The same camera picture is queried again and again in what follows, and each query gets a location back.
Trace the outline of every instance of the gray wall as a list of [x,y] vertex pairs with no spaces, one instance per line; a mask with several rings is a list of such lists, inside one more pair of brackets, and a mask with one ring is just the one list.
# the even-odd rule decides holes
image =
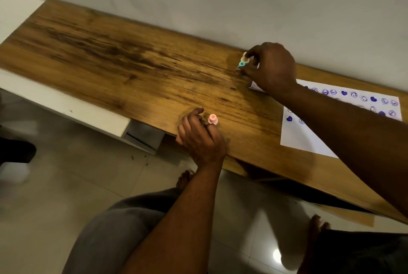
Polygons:
[[64,0],[408,91],[408,0]]

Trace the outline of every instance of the foot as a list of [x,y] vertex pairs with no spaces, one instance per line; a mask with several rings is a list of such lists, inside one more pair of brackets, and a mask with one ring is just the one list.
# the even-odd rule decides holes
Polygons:
[[315,261],[315,244],[322,230],[331,229],[329,223],[324,223],[322,226],[322,219],[318,215],[314,215],[309,223],[309,234],[307,239],[306,253],[303,258],[302,264],[298,269],[298,274],[309,274],[312,272],[313,262]]
[[193,179],[195,173],[193,171],[186,170],[181,173],[179,180],[177,181],[176,187],[181,190],[186,189],[187,184]]

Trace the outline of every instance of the person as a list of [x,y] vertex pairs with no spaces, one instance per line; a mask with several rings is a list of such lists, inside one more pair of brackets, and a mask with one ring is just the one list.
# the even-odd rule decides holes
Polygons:
[[[246,56],[254,56],[254,66],[242,67],[242,75],[302,118],[360,179],[408,217],[407,124],[298,85],[295,60],[280,44],[256,45]],[[176,141],[197,164],[196,173],[183,173],[174,189],[122,200],[95,217],[63,273],[207,272],[227,145],[215,125],[203,125],[202,112],[193,110],[177,127]],[[406,236],[355,235],[320,226],[314,216],[298,273],[408,273]]]

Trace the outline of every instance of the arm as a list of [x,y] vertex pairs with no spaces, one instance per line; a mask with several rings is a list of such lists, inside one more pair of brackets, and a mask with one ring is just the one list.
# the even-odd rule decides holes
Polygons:
[[200,122],[203,109],[183,117],[176,141],[198,169],[169,212],[126,261],[125,273],[207,272],[215,191],[227,146],[215,125]]
[[247,56],[260,66],[244,67],[242,74],[302,118],[347,167],[408,217],[408,125],[297,84],[295,61],[280,44],[257,45]]

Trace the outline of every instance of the wooden tabletop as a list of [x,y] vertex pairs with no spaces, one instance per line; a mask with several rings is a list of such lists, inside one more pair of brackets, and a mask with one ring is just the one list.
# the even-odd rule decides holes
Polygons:
[[[280,145],[283,106],[236,75],[243,50],[47,0],[0,45],[1,67],[176,134],[195,107],[215,113],[232,157],[407,221],[339,159]],[[297,65],[299,79],[408,94]]]

